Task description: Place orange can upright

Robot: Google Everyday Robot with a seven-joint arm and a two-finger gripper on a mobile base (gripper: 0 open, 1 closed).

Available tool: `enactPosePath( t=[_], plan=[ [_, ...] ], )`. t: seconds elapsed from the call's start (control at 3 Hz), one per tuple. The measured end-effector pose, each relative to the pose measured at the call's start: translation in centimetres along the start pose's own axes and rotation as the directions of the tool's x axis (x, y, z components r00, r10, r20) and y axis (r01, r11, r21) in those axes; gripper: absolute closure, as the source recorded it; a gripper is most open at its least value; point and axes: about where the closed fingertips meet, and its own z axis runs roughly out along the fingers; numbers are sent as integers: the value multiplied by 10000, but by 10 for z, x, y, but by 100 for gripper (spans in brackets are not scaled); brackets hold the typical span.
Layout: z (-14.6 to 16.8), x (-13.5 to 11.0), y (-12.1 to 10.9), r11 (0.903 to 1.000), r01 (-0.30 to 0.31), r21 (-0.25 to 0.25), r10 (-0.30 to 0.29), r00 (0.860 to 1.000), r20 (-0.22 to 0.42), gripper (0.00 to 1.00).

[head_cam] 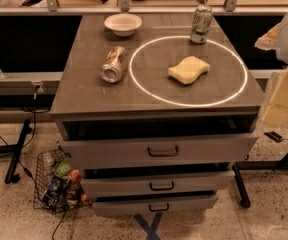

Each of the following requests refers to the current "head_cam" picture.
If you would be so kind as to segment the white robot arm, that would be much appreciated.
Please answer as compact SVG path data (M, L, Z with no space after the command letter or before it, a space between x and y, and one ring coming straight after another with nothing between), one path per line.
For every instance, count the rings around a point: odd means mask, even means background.
M288 119L288 13L280 23L257 39L255 47L264 51L274 50L277 59L287 64L287 68L279 74L262 114L265 124L271 127L280 126Z

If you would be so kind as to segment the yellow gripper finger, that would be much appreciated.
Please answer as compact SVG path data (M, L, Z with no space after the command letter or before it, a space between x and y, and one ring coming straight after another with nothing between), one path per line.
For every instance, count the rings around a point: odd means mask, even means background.
M264 110L262 121L271 127L288 119L288 67L278 76L277 83Z
M280 24L276 24L267 33L259 37L255 42L255 47L264 51L275 50L279 27Z

